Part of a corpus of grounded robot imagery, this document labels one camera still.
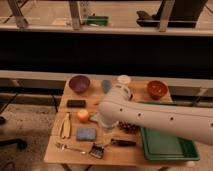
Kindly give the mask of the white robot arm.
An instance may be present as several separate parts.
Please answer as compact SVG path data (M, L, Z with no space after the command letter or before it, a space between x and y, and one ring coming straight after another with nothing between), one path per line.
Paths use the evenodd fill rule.
M213 146L213 108L137 103L131 95L126 85L115 84L103 96L98 105L103 126L124 121Z

